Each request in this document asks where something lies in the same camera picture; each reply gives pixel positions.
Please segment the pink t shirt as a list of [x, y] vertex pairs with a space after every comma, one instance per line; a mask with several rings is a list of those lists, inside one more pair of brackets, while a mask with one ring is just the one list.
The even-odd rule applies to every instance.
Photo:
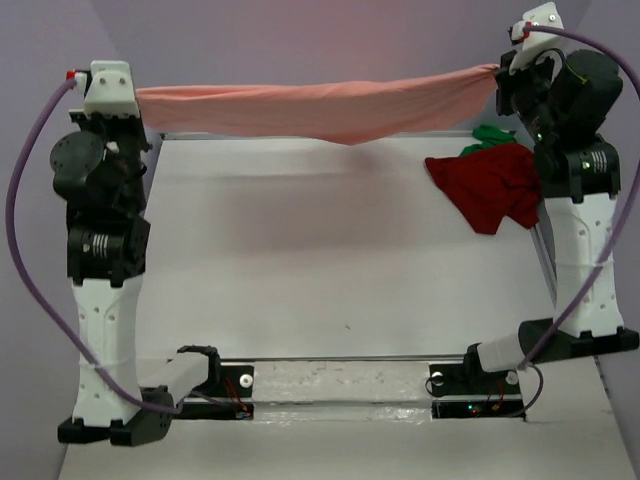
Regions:
[[474, 117], [496, 89], [494, 70], [480, 65], [388, 82], [149, 87], [136, 96], [144, 123], [165, 133], [357, 145], [399, 133], [447, 130]]

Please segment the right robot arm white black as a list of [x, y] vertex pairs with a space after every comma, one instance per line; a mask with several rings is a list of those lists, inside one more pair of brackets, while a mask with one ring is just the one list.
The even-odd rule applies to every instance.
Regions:
[[496, 111], [518, 116], [534, 142], [555, 253], [555, 312], [522, 322], [509, 336], [467, 349], [468, 381], [520, 364], [636, 350], [616, 300], [614, 213], [621, 189], [617, 150], [598, 129], [623, 89], [618, 64], [591, 50], [502, 55], [494, 72]]

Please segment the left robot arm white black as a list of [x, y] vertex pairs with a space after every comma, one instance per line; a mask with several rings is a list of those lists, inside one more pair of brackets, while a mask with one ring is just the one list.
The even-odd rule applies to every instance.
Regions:
[[216, 385], [212, 346], [185, 345], [142, 385], [136, 314], [146, 271], [150, 223], [142, 160], [151, 148], [140, 118], [70, 113], [78, 131], [50, 153], [55, 193], [66, 203], [67, 275], [79, 317], [80, 383], [64, 444], [108, 441], [137, 447], [162, 440], [201, 386]]

